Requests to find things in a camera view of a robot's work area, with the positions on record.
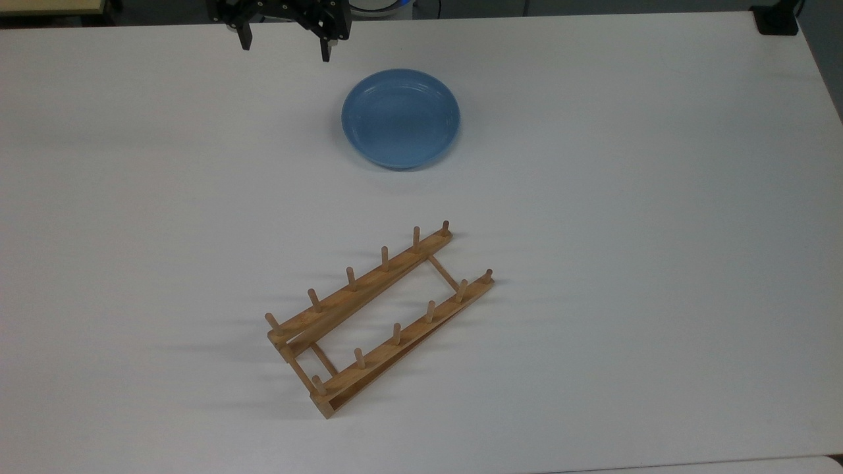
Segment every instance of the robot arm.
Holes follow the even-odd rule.
[[[291,19],[319,37],[322,61],[330,60],[330,48],[338,40],[347,40],[352,27],[348,0],[205,0],[208,15],[237,31],[240,45],[252,44],[249,20],[258,13]]]

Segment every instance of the wooden peg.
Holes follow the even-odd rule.
[[[308,290],[308,296],[310,297],[310,303],[314,306],[314,311],[317,313],[322,312],[322,304],[319,303],[319,298],[316,298],[316,290],[313,288]]]
[[[275,332],[275,335],[281,337],[281,325],[278,324],[278,321],[275,319],[275,316],[272,313],[266,313],[266,322],[272,326],[272,330]]]
[[[436,308],[436,301],[432,299],[427,302],[427,313],[424,315],[424,322],[430,324],[433,322],[433,310]]]
[[[419,234],[421,233],[419,226],[413,228],[413,253],[419,253]]]
[[[357,368],[358,369],[365,369],[366,368],[366,361],[363,360],[363,351],[359,347],[354,349],[354,358],[357,359]]]
[[[314,375],[311,380],[314,383],[314,387],[316,387],[316,393],[320,395],[326,395],[328,393],[328,391],[325,390],[325,386],[322,384],[322,379],[320,379],[318,375]]]
[[[454,301],[456,301],[457,303],[463,302],[463,296],[465,296],[465,289],[468,286],[469,286],[468,280],[463,280],[463,281],[459,282],[459,289],[457,289],[457,295],[454,296]]]
[[[351,267],[346,268],[346,275],[348,275],[348,289],[357,291],[357,280],[354,279],[354,269]]]

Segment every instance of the blue plate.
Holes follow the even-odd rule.
[[[369,161],[408,170],[430,163],[454,142],[459,106],[433,76],[389,69],[360,81],[348,94],[342,130]]]

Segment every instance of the black device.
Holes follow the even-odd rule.
[[[249,20],[257,14],[290,19],[319,37],[322,61],[330,60],[330,48],[339,40],[347,40],[352,28],[352,12],[348,0],[205,0],[208,16],[237,31],[240,45],[248,50],[252,44]]]
[[[762,35],[795,36],[799,32],[793,9],[804,0],[781,0],[771,7],[751,7],[749,11],[755,16],[755,26]]]

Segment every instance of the floor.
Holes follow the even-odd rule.
[[[389,2],[351,1],[360,6],[365,2]],[[416,0],[411,7],[412,18],[436,18],[439,1]],[[123,10],[112,15],[120,26],[210,23],[205,3],[201,0],[123,0],[123,3]],[[773,0],[441,0],[441,18],[745,11],[753,4],[772,3]],[[409,18],[410,15],[405,12],[401,17]],[[73,25],[68,19],[59,23],[62,26]],[[843,0],[806,0],[799,23],[837,113],[843,119]]]

